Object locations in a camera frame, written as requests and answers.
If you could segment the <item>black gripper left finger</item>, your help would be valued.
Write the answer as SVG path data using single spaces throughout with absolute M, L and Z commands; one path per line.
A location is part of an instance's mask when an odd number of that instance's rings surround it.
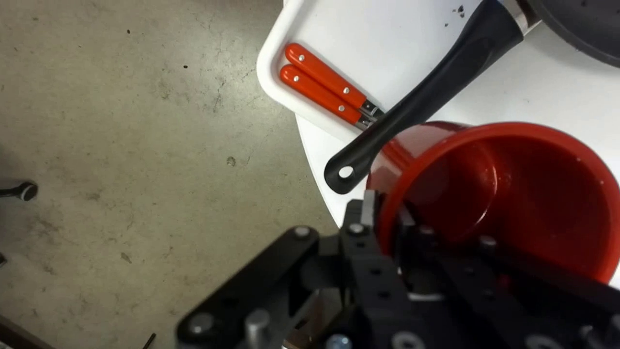
M 382 255 L 376 235 L 378 197 L 367 191 L 347 206 L 340 251 L 345 262 L 349 332 L 361 349 L 398 349 L 407 334 L 407 292 L 394 262 Z

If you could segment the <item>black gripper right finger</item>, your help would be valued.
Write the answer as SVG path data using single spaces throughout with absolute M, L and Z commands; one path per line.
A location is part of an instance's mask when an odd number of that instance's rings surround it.
M 400 268 L 423 349 L 620 349 L 620 294 L 491 237 L 464 251 L 400 212 Z

